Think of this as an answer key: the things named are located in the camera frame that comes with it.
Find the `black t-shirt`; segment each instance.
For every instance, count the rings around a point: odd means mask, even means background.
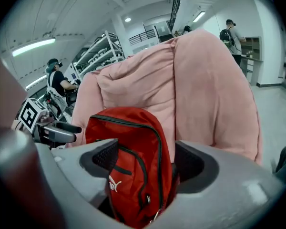
[[[65,81],[65,77],[63,76],[62,72],[55,71],[55,72],[52,72],[51,74],[55,74],[53,76],[53,81],[52,81],[51,87],[53,87],[58,92],[58,94],[60,94],[61,96],[65,96],[65,90],[61,86],[61,82]]]

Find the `robotic hand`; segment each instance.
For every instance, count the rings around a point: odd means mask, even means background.
[[[75,134],[82,131],[78,126],[54,120],[52,112],[34,98],[27,99],[19,120],[30,131],[34,142],[46,144],[50,149],[75,142]]]

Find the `railing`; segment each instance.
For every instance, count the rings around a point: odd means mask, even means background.
[[[176,20],[177,12],[179,10],[179,6],[180,6],[180,0],[173,0],[171,19],[170,19],[170,22],[168,23],[171,31],[172,31],[174,24],[175,24],[175,20]]]
[[[138,42],[142,42],[142,41],[145,41],[147,39],[151,39],[153,37],[156,37],[156,35],[155,35],[153,30],[150,30],[150,31],[146,31],[146,32],[143,32],[139,35],[136,35],[136,36],[129,38],[129,42],[130,42],[130,45],[132,46]]]

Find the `man with backpack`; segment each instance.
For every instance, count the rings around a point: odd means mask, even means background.
[[[220,32],[219,37],[229,48],[236,63],[240,65],[242,59],[242,47],[240,42],[246,42],[246,39],[241,36],[235,26],[236,24],[232,20],[226,20],[226,29]]]

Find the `ceiling light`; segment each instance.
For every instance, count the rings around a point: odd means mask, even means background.
[[[33,81],[31,84],[27,85],[27,86],[25,87],[25,89],[30,88],[30,87],[33,86],[35,83],[37,83],[37,82],[43,80],[43,79],[46,78],[46,77],[47,77],[47,75],[44,75],[44,76],[42,76],[41,78],[38,78],[36,81]]]
[[[22,48],[19,48],[19,49],[16,49],[15,51],[13,51],[13,56],[16,57],[17,55],[23,53],[23,52],[26,52],[28,50],[31,50],[33,48],[38,48],[38,47],[41,47],[43,45],[47,45],[47,44],[51,44],[55,42],[55,38],[51,38],[51,39],[45,39],[45,40],[42,40],[42,41],[39,41],[39,42],[34,42],[32,44],[29,44],[29,45],[26,45]]]
[[[197,22],[204,14],[205,14],[205,12],[204,12],[204,11],[201,11],[201,12],[199,13],[199,15],[196,17],[196,19],[193,20],[193,22]]]

